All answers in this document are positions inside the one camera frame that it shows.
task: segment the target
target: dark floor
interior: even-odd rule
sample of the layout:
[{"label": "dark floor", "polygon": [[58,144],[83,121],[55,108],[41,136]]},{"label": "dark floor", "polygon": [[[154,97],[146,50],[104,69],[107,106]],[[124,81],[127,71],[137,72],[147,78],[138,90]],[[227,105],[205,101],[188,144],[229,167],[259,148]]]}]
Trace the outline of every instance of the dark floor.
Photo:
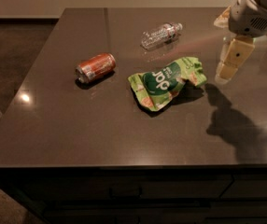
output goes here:
[{"label": "dark floor", "polygon": [[[53,22],[0,22],[0,110],[5,113],[52,29]],[[42,224],[0,190],[0,223]]]}]

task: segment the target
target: green chip bag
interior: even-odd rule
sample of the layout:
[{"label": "green chip bag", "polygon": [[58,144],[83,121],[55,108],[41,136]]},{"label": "green chip bag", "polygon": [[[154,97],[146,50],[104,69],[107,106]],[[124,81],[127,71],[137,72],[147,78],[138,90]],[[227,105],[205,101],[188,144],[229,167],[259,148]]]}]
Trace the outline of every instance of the green chip bag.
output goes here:
[{"label": "green chip bag", "polygon": [[134,74],[128,80],[140,105],[155,112],[177,97],[187,80],[200,87],[207,78],[198,58],[182,57],[161,71]]}]

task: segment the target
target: plastic bottle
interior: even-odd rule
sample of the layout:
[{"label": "plastic bottle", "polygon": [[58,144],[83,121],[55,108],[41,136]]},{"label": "plastic bottle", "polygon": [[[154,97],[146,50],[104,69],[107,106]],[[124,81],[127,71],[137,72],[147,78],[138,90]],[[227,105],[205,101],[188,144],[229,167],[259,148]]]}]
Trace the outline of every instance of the plastic bottle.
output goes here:
[{"label": "plastic bottle", "polygon": [[157,28],[144,32],[141,39],[141,45],[148,50],[155,49],[162,43],[177,38],[180,30],[182,30],[181,23],[165,23]]}]

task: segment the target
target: table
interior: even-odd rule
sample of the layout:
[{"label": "table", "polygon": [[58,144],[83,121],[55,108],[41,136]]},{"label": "table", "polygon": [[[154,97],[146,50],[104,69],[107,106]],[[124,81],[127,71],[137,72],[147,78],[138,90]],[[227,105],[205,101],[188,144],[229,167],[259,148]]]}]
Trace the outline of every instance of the table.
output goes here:
[{"label": "table", "polygon": [[[67,9],[0,121],[0,188],[49,223],[267,221],[267,37],[219,86],[232,37],[213,25],[222,11]],[[183,24],[178,40],[140,47],[168,21]],[[75,67],[102,52],[115,73],[80,85]],[[145,112],[127,77],[183,56],[200,59],[207,84]]]}]

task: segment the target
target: soda can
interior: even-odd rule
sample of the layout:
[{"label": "soda can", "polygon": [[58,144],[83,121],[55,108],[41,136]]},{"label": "soda can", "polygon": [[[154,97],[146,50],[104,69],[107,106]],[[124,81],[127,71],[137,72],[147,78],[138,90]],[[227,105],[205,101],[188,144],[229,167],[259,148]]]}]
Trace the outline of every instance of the soda can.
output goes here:
[{"label": "soda can", "polygon": [[89,84],[95,79],[102,78],[112,72],[116,67],[116,61],[112,54],[101,53],[88,61],[80,63],[76,68],[78,80],[83,84]]}]

